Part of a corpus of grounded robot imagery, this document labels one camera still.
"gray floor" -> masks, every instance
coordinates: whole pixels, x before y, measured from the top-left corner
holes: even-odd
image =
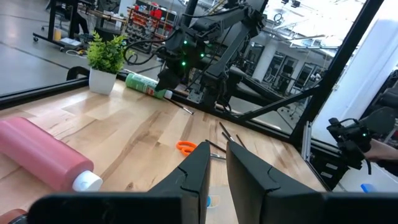
[[[49,20],[49,13],[44,10],[46,4],[47,0],[0,0],[0,95],[63,83],[68,68],[88,68],[86,59],[60,52],[58,46],[44,40],[33,41],[33,32],[47,35],[47,30],[40,30]],[[88,18],[88,23],[92,30],[95,19]],[[139,61],[145,59],[146,56],[139,57]],[[151,60],[144,65],[125,68],[137,72],[156,65],[160,63]],[[156,68],[142,74],[156,78],[159,70]],[[236,98],[231,100],[231,106],[241,112],[259,108]],[[283,111],[273,111],[259,119],[288,133],[294,127],[294,122],[292,125],[289,121],[289,114]]]

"wooden table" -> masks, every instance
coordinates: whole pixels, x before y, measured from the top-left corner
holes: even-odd
[[[168,101],[130,90],[121,81],[110,96],[86,87],[0,111],[0,118],[6,116],[29,118],[91,159],[94,173],[104,179],[102,191],[149,190],[184,160],[175,148],[178,140],[199,144],[209,139],[226,148],[219,121],[233,136],[239,133],[261,159],[315,190],[325,190],[290,144],[202,111],[191,116]],[[211,151],[224,155],[215,148]],[[211,161],[210,186],[228,186],[225,161]],[[0,215],[14,208],[27,210],[51,192],[0,154]]]

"scissors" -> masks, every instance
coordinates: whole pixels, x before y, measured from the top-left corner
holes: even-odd
[[[197,148],[197,145],[190,141],[179,141],[177,143],[177,145],[175,145],[175,147],[177,147],[177,149],[180,150],[184,156],[189,156],[191,154],[191,152],[193,152]],[[215,153],[211,153],[210,156],[215,159],[225,159],[226,160],[225,157],[222,157]]]

